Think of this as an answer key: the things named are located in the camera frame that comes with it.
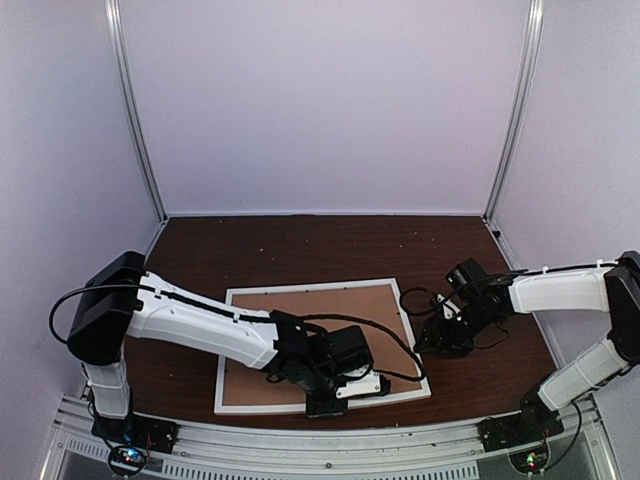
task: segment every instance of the wood grain surface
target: wood grain surface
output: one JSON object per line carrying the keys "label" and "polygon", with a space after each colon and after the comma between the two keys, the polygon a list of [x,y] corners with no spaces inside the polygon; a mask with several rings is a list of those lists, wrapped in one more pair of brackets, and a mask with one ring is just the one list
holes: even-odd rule
{"label": "wood grain surface", "polygon": [[[224,217],[172,219],[147,268],[199,294],[224,299],[227,288],[395,277],[447,292],[444,275],[475,257],[489,273],[506,269],[480,218]],[[420,294],[407,299],[426,307]],[[423,318],[412,319],[419,333]],[[128,338],[126,357],[134,407],[182,420],[259,428],[368,428],[423,425],[495,415],[520,398],[554,364],[531,316],[507,323],[508,341],[457,360],[424,356],[432,396],[350,411],[339,420],[303,415],[215,416],[217,357],[178,345]],[[488,328],[477,344],[502,334]]]}

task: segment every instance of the white frame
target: white frame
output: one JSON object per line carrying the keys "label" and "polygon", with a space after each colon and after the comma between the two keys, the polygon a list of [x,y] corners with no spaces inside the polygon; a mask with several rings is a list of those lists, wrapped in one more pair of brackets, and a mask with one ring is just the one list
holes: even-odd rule
{"label": "white frame", "polygon": [[[411,324],[409,317],[400,308],[400,289],[395,278],[381,278],[377,280],[358,280],[352,282],[333,282],[333,283],[314,283],[308,285],[285,285],[279,287],[254,287],[254,288],[230,288],[227,290],[225,303],[231,305],[234,295],[253,295],[253,294],[265,294],[265,293],[284,293],[284,292],[301,292],[301,291],[317,291],[317,290],[338,290],[344,288],[363,288],[363,287],[375,287],[380,285],[389,285],[393,291],[393,295],[398,304],[398,311],[400,312],[400,318],[402,325],[404,326],[407,334],[407,340],[409,347],[413,348],[416,343],[413,331],[411,330]],[[277,414],[277,413],[304,413],[305,405],[302,403],[291,405],[223,405],[222,399],[224,394],[224,374],[225,374],[226,358],[220,357],[218,360],[218,371],[216,375],[216,393],[214,399],[213,412],[216,415],[255,415],[255,414]],[[416,367],[416,373],[419,375],[418,367]],[[431,388],[429,387],[429,381],[427,378],[420,382],[420,389],[403,392],[403,393],[391,393],[384,397],[372,397],[359,400],[350,400],[349,408],[361,408],[370,407],[374,405],[387,405],[390,403],[403,402],[408,400],[417,400],[419,398],[428,398],[431,396]]]}

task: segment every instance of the corkboard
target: corkboard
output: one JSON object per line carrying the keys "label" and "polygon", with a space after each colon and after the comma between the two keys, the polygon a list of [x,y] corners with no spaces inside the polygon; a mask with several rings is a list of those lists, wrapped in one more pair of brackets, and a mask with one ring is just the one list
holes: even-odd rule
{"label": "corkboard", "polygon": [[[227,303],[259,310],[281,310],[304,315],[310,313],[341,313],[364,317],[391,328],[407,344],[415,339],[409,319],[398,307],[398,287],[395,279],[367,280],[333,284],[298,285],[234,289],[227,291]],[[330,320],[316,322],[329,331],[349,326],[347,322]],[[375,369],[391,370],[415,376],[413,361],[386,334],[362,326],[373,353]],[[302,390],[288,382],[276,385],[265,380],[266,374],[221,358],[218,363],[216,414],[273,414],[304,412]],[[391,393],[384,397],[350,400],[349,407],[382,405],[431,395],[427,380],[421,383],[391,378]]]}

